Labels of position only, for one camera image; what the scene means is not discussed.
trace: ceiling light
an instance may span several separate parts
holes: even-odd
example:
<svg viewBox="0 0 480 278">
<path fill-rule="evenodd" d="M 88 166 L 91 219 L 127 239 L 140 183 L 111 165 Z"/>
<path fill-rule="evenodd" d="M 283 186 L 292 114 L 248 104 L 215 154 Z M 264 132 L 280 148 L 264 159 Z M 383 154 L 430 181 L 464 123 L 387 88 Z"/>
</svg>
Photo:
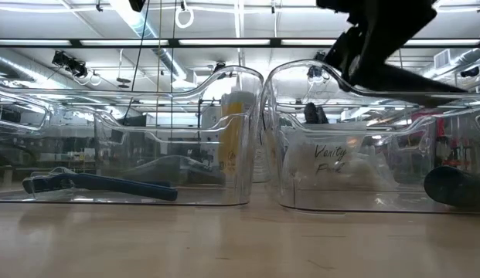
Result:
<svg viewBox="0 0 480 278">
<path fill-rule="evenodd" d="M 269 39 L 180 39 L 182 46 L 214 45 L 214 46 L 266 46 Z"/>
<path fill-rule="evenodd" d="M 283 46 L 332 46 L 335 39 L 282 39 Z"/>
<path fill-rule="evenodd" d="M 0 46 L 71 46 L 67 39 L 0 39 Z"/>
<path fill-rule="evenodd" d="M 167 39 L 85 39 L 80 40 L 84 46 L 167 46 Z"/>
<path fill-rule="evenodd" d="M 480 39 L 411 39 L 405 46 L 476 46 Z"/>
</svg>

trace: clear plastic container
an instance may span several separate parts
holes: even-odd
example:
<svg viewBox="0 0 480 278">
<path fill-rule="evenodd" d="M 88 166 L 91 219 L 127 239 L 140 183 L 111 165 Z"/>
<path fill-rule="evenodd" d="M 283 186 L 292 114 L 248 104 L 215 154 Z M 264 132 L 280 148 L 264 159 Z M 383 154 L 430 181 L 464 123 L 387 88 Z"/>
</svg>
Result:
<svg viewBox="0 0 480 278">
<path fill-rule="evenodd" d="M 21 115 L 0 115 L 0 202 L 248 203 L 262 86 L 228 66 L 185 93 L 0 87 Z"/>
<path fill-rule="evenodd" d="M 314 66 L 320 76 L 308 77 Z M 312 211 L 480 211 L 436 202 L 424 190 L 425 177 L 439 166 L 480 178 L 480 94 L 424 93 L 427 101 L 453 100 L 425 108 L 405 101 L 422 93 L 345 92 L 339 84 L 351 87 L 333 68 L 312 60 L 279 66 L 266 81 L 262 141 L 268 188 L 281 205 Z M 323 107 L 329 123 L 307 124 L 314 116 L 313 110 L 305 116 L 307 103 Z"/>
</svg>

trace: wooden surface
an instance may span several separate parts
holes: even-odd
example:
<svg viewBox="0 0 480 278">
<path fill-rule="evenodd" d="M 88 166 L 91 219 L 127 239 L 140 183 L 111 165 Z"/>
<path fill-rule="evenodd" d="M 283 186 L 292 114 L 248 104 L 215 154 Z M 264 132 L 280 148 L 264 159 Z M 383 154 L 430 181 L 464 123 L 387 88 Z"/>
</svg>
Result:
<svg viewBox="0 0 480 278">
<path fill-rule="evenodd" d="M 480 277 L 480 216 L 0 204 L 2 277 Z"/>
</svg>

